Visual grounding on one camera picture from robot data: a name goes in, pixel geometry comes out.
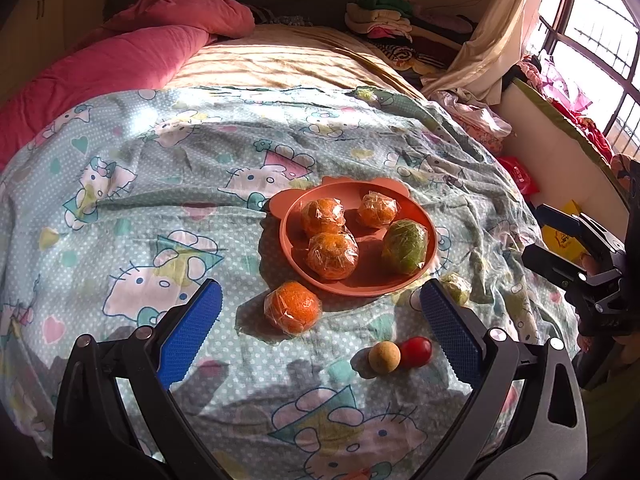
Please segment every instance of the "bed sheet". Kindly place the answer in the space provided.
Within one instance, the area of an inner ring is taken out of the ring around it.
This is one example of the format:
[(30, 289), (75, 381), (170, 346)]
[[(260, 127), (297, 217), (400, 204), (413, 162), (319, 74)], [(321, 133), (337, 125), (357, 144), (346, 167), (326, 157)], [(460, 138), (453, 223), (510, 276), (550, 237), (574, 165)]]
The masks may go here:
[(328, 27), (257, 25), (245, 38), (200, 49), (164, 88), (216, 85), (332, 89), (371, 85), (422, 98), (365, 44)]
[[(83, 120), (20, 150), (0, 178), (0, 398), (44, 452), (75, 339), (153, 325), (206, 277), (222, 285), (223, 311), (172, 393), (236, 479), (411, 476), (468, 384), (436, 342), (429, 365), (373, 380), (351, 360), (378, 341), (433, 337), (409, 301), (429, 276), (468, 279), (485, 325), (575, 349), (572, 309), (522, 265), (524, 244), (541, 239), (515, 184), (437, 104), (359, 87), (142, 90), (82, 105)], [(287, 339), (263, 301), (297, 275), (264, 207), (327, 175), (404, 182), (437, 226), (438, 255), (393, 294), (319, 292), (322, 319)], [(122, 391), (143, 448), (157, 453)]]

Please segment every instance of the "yellow box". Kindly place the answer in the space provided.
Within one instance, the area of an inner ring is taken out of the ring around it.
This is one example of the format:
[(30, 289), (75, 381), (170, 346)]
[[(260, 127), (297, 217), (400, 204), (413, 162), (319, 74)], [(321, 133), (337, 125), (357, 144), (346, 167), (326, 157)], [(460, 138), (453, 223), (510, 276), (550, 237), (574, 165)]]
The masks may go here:
[[(573, 200), (566, 203), (561, 211), (569, 215), (579, 215), (582, 212), (580, 206)], [(575, 238), (546, 225), (542, 228), (542, 239), (549, 250), (576, 264), (579, 263), (580, 256), (587, 252), (587, 249)]]

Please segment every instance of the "orange plate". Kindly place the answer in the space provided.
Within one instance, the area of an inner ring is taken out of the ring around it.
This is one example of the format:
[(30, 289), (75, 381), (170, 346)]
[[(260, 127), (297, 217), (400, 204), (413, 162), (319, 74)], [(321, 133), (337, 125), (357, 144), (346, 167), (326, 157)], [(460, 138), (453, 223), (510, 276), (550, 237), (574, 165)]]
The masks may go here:
[[(429, 242), (425, 264), (415, 274), (393, 274), (380, 264), (382, 238), (386, 228), (364, 227), (358, 222), (358, 207), (367, 193), (377, 191), (398, 202), (396, 220), (408, 218), (427, 229)], [(346, 224), (356, 238), (360, 257), (358, 266), (351, 276), (344, 280), (324, 280), (306, 264), (309, 238), (300, 225), (300, 210), (311, 200), (337, 198), (344, 206)], [(409, 198), (409, 190), (397, 180), (376, 178), (370, 182), (352, 180), (347, 177), (324, 177), (320, 186), (312, 189), (286, 189), (273, 196), (269, 202), (271, 213), (279, 218), (280, 245), (287, 260), (300, 276), (315, 286), (341, 294), (342, 296), (380, 296), (393, 292), (417, 280), (431, 265), (436, 254), (437, 234), (433, 222), (425, 211)]]

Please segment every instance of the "beige bedsheet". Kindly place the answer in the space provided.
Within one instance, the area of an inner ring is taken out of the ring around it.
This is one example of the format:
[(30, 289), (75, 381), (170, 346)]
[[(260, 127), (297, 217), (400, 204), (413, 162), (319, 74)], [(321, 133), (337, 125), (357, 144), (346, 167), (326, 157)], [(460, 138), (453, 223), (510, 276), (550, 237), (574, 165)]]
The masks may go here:
[(424, 97), (363, 43), (327, 27), (257, 25), (240, 40), (203, 47), (165, 88), (249, 86), (347, 89), (373, 85)]

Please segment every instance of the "hand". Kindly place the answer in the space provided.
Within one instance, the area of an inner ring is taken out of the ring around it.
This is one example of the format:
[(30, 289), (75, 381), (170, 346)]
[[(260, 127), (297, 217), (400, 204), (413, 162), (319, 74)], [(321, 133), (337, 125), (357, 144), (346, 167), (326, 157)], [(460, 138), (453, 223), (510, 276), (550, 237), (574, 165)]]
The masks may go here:
[[(598, 263), (592, 256), (584, 254), (580, 259), (580, 265), (587, 271), (587, 275), (593, 276), (598, 273)], [(623, 346), (622, 352), (614, 363), (614, 368), (620, 368), (635, 363), (640, 359), (640, 332), (633, 332), (629, 335), (614, 336), (614, 341)], [(593, 338), (579, 335), (577, 342), (580, 350), (588, 352)]]

